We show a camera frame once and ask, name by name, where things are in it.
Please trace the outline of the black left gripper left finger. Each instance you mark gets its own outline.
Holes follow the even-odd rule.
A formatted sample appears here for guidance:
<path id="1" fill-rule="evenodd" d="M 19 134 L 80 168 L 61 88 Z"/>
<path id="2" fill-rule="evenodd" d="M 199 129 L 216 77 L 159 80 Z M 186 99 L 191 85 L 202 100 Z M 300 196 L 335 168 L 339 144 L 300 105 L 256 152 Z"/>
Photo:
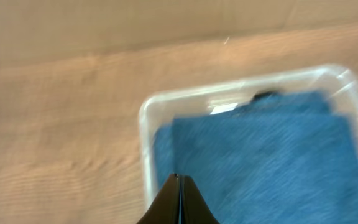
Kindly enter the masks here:
<path id="1" fill-rule="evenodd" d="M 179 176 L 171 174 L 137 224 L 178 224 Z"/>

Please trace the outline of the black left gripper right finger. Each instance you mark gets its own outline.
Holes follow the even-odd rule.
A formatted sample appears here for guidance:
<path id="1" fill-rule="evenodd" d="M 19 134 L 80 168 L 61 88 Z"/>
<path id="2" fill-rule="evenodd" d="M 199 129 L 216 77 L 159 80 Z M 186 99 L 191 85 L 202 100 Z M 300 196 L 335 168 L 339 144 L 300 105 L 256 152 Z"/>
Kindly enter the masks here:
<path id="1" fill-rule="evenodd" d="M 181 177 L 181 223 L 219 224 L 190 176 Z"/>

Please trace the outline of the teal blue towel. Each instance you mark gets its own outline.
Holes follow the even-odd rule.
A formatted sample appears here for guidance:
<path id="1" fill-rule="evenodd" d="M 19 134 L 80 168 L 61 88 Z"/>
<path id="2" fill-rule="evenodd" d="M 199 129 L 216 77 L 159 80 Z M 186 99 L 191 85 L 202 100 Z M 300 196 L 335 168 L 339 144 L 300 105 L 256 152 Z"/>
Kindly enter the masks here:
<path id="1" fill-rule="evenodd" d="M 319 91 L 175 118 L 154 159 L 159 184 L 192 177 L 221 223 L 358 223 L 352 128 Z"/>

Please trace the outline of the black cloth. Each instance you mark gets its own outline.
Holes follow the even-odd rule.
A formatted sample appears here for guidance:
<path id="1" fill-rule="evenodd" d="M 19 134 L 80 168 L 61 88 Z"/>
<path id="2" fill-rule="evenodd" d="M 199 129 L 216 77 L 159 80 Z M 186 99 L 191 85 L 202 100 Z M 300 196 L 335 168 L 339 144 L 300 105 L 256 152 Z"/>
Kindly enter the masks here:
<path id="1" fill-rule="evenodd" d="M 258 100 L 261 100 L 263 98 L 269 98 L 271 96 L 277 96 L 277 95 L 280 95 L 281 93 L 277 90 L 268 90 L 268 91 L 261 91 L 261 92 L 258 92 L 256 93 L 251 101 L 258 101 Z"/>

